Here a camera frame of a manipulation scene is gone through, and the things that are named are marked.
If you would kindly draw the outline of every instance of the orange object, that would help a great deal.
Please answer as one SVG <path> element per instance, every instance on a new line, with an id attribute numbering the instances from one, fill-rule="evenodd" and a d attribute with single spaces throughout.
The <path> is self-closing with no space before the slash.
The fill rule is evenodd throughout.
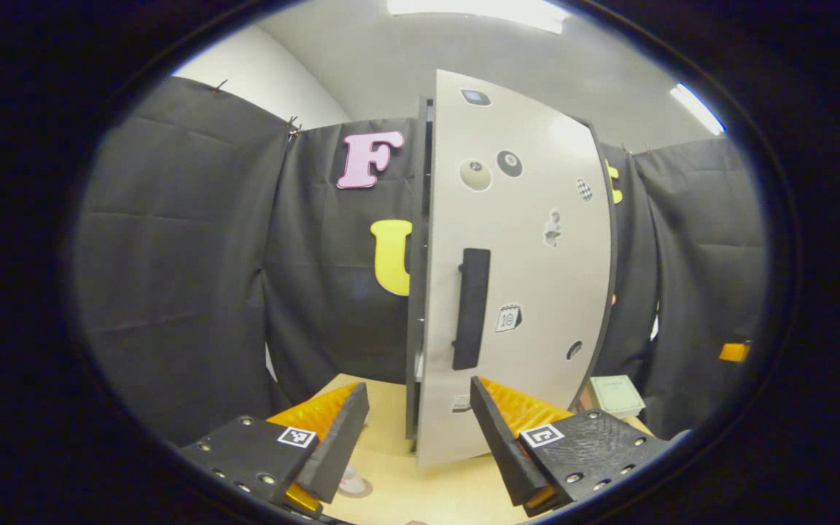
<path id="1" fill-rule="evenodd" d="M 284 412 L 274 414 L 268 418 L 268 421 L 285 427 L 316 432 L 320 442 L 322 442 L 326 440 L 326 436 L 330 433 L 330 427 L 336 421 L 336 416 L 339 415 L 346 399 L 349 398 L 357 385 L 359 384 L 352 383 L 342 386 L 332 392 L 304 401 L 284 410 Z M 314 498 L 310 492 L 307 492 L 296 482 L 287 489 L 284 498 L 289 504 L 297 506 L 297 508 L 304 508 L 311 512 L 316 512 L 319 508 L 319 499 Z"/>
<path id="2" fill-rule="evenodd" d="M 726 343 L 721 346 L 721 353 L 717 356 L 721 361 L 743 362 L 747 359 L 750 345 L 747 343 Z"/>
<path id="3" fill-rule="evenodd" d="M 509 388 L 499 383 L 479 378 L 481 385 L 486 388 L 488 394 L 494 400 L 494 405 L 501 413 L 501 418 L 517 438 L 522 431 L 532 429 L 540 425 L 546 425 L 560 419 L 569 418 L 572 412 L 550 405 L 549 402 L 540 401 L 523 392 Z"/>

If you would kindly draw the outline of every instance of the fluorescent light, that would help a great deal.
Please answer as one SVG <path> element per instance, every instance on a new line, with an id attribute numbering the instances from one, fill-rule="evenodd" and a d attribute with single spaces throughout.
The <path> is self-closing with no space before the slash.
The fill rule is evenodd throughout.
<path id="1" fill-rule="evenodd" d="M 394 16 L 420 13 L 480 15 L 523 23 L 550 33 L 563 32 L 566 11 L 544 0 L 387 0 Z"/>
<path id="2" fill-rule="evenodd" d="M 712 115 L 712 112 L 706 107 L 706 104 L 703 104 L 699 100 L 699 97 L 695 96 L 689 90 L 689 87 L 683 86 L 683 84 L 677 84 L 676 87 L 669 90 L 669 94 L 674 99 L 679 100 L 680 104 L 686 106 L 686 109 L 696 116 L 696 119 L 704 127 L 707 127 L 712 134 L 721 134 L 724 131 L 724 126 L 721 125 L 721 122 L 718 122 L 718 119 Z"/>

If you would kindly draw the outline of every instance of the checkered flag sticker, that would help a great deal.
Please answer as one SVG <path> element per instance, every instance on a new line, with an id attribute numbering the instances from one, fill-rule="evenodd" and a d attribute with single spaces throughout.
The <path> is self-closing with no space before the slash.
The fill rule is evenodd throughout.
<path id="1" fill-rule="evenodd" d="M 579 194 L 583 196 L 583 200 L 586 201 L 586 203 L 592 202 L 592 189 L 589 188 L 589 185 L 582 179 L 579 179 Z"/>

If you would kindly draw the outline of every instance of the table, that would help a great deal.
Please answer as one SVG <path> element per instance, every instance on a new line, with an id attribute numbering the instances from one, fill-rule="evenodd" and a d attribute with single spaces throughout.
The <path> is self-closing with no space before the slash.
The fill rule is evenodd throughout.
<path id="1" fill-rule="evenodd" d="M 351 383 L 367 385 L 370 412 L 349 464 L 373 490 L 363 498 L 337 492 L 324 514 L 359 525 L 427 525 L 527 521 L 520 506 L 510 503 L 491 454 L 429 468 L 418 468 L 404 439 L 406 386 L 340 373 L 317 395 Z M 637 418 L 626 421 L 650 433 Z"/>

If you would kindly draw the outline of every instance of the white cabinet door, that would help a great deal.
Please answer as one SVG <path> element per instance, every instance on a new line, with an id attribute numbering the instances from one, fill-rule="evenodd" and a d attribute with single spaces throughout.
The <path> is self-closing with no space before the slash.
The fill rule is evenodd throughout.
<path id="1" fill-rule="evenodd" d="M 434 111 L 419 466 L 488 452 L 471 376 L 567 408 L 614 275 L 610 180 L 589 127 L 448 71 Z"/>

